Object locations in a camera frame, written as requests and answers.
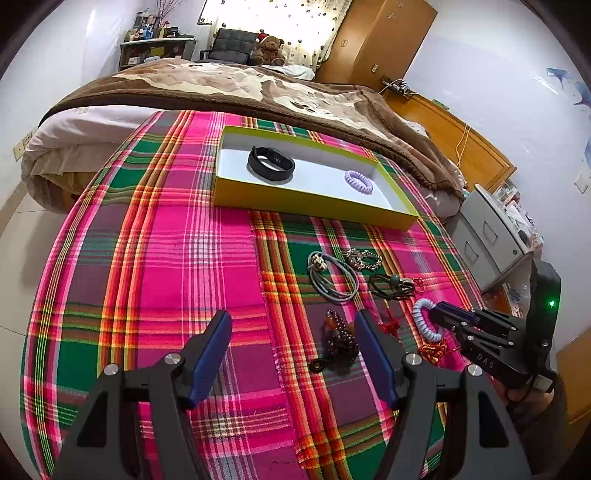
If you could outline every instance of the brown blanket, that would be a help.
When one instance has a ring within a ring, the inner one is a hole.
[[[323,85],[246,65],[164,59],[82,86],[42,122],[54,113],[92,105],[221,111],[314,130],[378,152],[424,187],[462,198],[462,186],[439,148],[366,87]]]

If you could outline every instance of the wooden headboard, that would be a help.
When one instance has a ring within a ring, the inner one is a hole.
[[[409,99],[386,91],[386,103],[406,120],[421,124],[431,139],[452,162],[457,163],[456,145],[465,134],[466,124],[450,112],[415,93]],[[517,168],[486,138],[471,129],[462,155],[460,170],[473,190],[476,183],[494,192]]]

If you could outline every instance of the black chair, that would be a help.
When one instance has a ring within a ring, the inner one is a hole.
[[[257,34],[220,28],[210,50],[199,52],[199,60],[223,60],[248,64]]]

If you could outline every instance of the metal screw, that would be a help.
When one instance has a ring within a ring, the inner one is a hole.
[[[181,361],[181,354],[174,352],[169,353],[167,356],[164,357],[164,363],[169,365],[176,365]]]
[[[423,361],[421,356],[417,355],[416,353],[409,353],[405,359],[410,365],[419,365]]]
[[[103,372],[105,375],[115,375],[119,371],[119,365],[117,364],[109,364],[104,369]]]
[[[482,368],[478,365],[470,364],[468,365],[468,373],[473,377],[479,377],[482,375]]]

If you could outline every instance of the blue gripper pad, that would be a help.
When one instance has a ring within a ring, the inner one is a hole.
[[[189,400],[194,406],[204,400],[212,389],[213,382],[230,344],[231,336],[232,317],[228,312],[224,312],[193,369],[193,387],[189,394]]]
[[[372,328],[369,322],[373,322],[375,328]],[[386,334],[379,329],[367,310],[357,312],[355,316],[355,340],[359,345],[359,350],[361,350],[378,397],[388,405],[393,405],[398,400],[394,388],[394,370],[376,335],[385,336]]]

